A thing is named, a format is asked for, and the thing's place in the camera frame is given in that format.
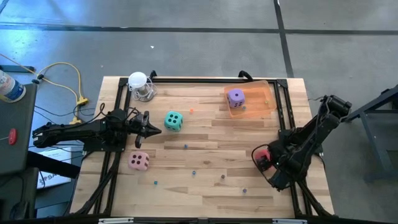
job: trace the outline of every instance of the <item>concrete floor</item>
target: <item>concrete floor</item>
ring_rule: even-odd
[[[286,29],[398,29],[398,1],[279,2]],[[9,0],[0,13],[1,24],[278,29],[272,0]],[[90,99],[87,108],[95,107],[105,75],[156,70],[165,76],[235,77],[246,70],[257,77],[287,77],[279,34],[0,30],[0,37],[0,52],[24,65],[76,65],[84,95]],[[396,35],[295,34],[287,35],[287,45],[294,77],[304,78],[309,98],[335,94],[356,109],[398,84]],[[9,62],[0,58],[0,63]],[[77,90],[71,68],[59,66],[47,75]],[[27,74],[14,77],[22,83],[33,79]],[[75,105],[72,97],[69,91],[44,83],[39,86],[36,105],[65,113]],[[313,114],[318,105],[310,102]],[[67,123],[72,117],[50,118]],[[35,114],[32,129],[46,122]],[[336,214],[397,223],[398,182],[363,181],[363,175],[376,167],[361,123],[342,124],[323,148]],[[40,191],[38,207],[66,202],[72,187],[66,184]],[[65,203],[47,207],[38,216],[61,215],[64,208]]]

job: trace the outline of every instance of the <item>translucent orange container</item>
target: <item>translucent orange container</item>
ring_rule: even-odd
[[[244,104],[238,108],[230,108],[227,93],[232,89],[241,89],[244,93]],[[276,109],[274,97],[272,97],[268,82],[256,81],[237,85],[230,85],[224,88],[225,102],[228,105],[231,118],[250,118],[253,116],[270,115]]]

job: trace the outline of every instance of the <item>wooden tabletop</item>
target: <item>wooden tabletop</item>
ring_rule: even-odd
[[[120,77],[104,77],[97,110],[112,111]],[[296,126],[311,118],[304,80],[288,78],[290,99]],[[230,119],[220,83],[159,83],[157,95],[143,103],[131,99],[130,106],[150,112],[150,122],[162,134],[149,137],[140,151],[150,156],[149,168],[142,172],[127,166],[135,135],[129,136],[122,154],[114,195],[112,216],[125,217],[293,217],[290,190],[271,188],[254,167],[250,153],[258,145],[277,139],[279,120],[271,117]],[[121,107],[124,104],[123,94]],[[166,130],[168,111],[184,117],[179,133]],[[94,192],[100,179],[103,152],[94,152],[84,160],[71,212],[77,211]],[[308,187],[333,213],[325,171],[319,158],[313,157],[308,171]],[[106,204],[108,187],[102,207]],[[299,192],[301,209],[302,197]]]

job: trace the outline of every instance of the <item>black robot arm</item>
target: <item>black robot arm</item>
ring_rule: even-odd
[[[317,202],[304,180],[312,156],[317,153],[330,132],[348,116],[350,110],[350,102],[333,95],[324,96],[318,114],[304,127],[280,130],[279,140],[266,144],[267,152],[259,153],[260,155],[255,156],[255,160],[253,158],[261,172],[271,166],[276,168],[274,175],[267,179],[268,183],[277,190],[283,190],[297,182],[317,213],[330,215]]]
[[[162,131],[151,125],[149,112],[144,114],[132,108],[135,116],[128,120],[129,114],[121,109],[108,112],[101,119],[83,124],[51,124],[33,131],[33,145],[39,148],[49,147],[60,141],[80,140],[85,143],[85,150],[115,151],[124,147],[123,142],[127,134],[137,134],[135,145],[141,147],[142,138],[148,138]]]

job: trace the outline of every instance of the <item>white paper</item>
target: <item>white paper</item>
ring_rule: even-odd
[[[64,148],[64,150],[72,151],[72,149],[70,147],[66,147],[66,148]],[[51,151],[40,152],[39,154],[41,154],[43,156],[47,156],[52,159],[56,159],[58,161],[69,159],[69,160],[62,161],[62,162],[67,162],[70,164],[71,163],[70,158],[72,157],[72,153],[64,151],[64,150],[54,149]],[[42,173],[43,179],[45,181],[45,188],[55,186],[55,185],[64,184],[64,183],[69,183],[71,181],[70,178],[62,177],[57,174],[51,174],[51,173],[43,172],[43,171],[41,173]],[[39,177],[37,178],[37,189],[42,189],[44,187],[43,179],[39,173]]]

